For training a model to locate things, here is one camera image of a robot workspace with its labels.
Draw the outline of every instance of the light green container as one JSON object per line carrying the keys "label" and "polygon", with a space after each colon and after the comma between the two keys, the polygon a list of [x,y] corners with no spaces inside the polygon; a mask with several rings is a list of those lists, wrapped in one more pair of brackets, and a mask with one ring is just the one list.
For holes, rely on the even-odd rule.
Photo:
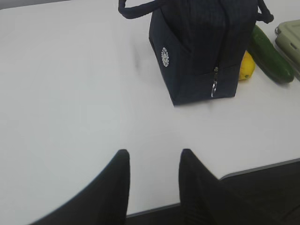
{"label": "light green container", "polygon": [[277,46],[300,67],[300,20],[281,23],[275,33]]}

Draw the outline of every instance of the white circular logo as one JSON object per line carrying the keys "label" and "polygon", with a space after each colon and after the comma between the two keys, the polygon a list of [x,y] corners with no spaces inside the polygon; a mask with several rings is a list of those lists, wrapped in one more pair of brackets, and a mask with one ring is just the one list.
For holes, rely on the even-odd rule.
{"label": "white circular logo", "polygon": [[163,50],[161,51],[161,60],[163,61],[163,65],[165,67],[168,67],[169,65],[169,54],[165,47],[163,47]]}

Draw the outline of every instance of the zipper pull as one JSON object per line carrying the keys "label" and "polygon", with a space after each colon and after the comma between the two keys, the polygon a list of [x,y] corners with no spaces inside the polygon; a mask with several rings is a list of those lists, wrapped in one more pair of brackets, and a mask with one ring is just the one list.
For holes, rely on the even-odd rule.
{"label": "zipper pull", "polygon": [[214,83],[212,84],[212,89],[211,89],[211,94],[210,94],[210,96],[211,96],[212,98],[214,97],[214,94],[215,94],[216,91],[217,91],[218,71],[219,71],[219,68],[216,67],[216,68],[214,69],[215,77],[214,77]]}

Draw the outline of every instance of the zipper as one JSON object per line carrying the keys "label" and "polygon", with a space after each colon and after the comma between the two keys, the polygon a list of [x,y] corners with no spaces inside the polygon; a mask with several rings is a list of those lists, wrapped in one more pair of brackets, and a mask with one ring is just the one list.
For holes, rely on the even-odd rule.
{"label": "zipper", "polygon": [[211,88],[211,93],[210,96],[213,98],[214,94],[217,91],[217,84],[218,84],[218,72],[219,72],[219,67],[215,67],[214,69],[214,83],[212,84]]}
{"label": "zipper", "polygon": [[219,52],[218,52],[217,61],[216,61],[216,64],[214,66],[214,82],[212,84],[211,94],[210,94],[210,96],[212,98],[214,97],[214,94],[217,91],[219,66],[220,66],[222,52],[223,52],[224,47],[225,47],[225,41],[226,41],[227,33],[228,33],[228,30],[229,30],[229,28],[228,28],[229,27],[228,15],[226,13],[226,10],[225,10],[223,4],[221,3],[221,0],[218,0],[218,2],[219,2],[219,5],[221,6],[221,8],[223,10],[223,13],[224,13],[224,16],[225,16],[225,31],[224,31],[223,39],[221,41],[221,47],[220,47]]}

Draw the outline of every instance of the white table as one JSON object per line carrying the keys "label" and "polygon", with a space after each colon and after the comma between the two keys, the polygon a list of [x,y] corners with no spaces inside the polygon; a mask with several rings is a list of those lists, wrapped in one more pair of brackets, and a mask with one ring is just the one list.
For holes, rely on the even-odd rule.
{"label": "white table", "polygon": [[[280,22],[299,19],[300,2],[266,4],[275,21],[259,25],[274,40]],[[0,10],[0,224],[59,207],[122,148],[128,214],[179,201],[183,148],[219,178],[300,157],[298,80],[278,86],[257,68],[235,98],[173,107],[149,23],[125,20],[117,0]]]}

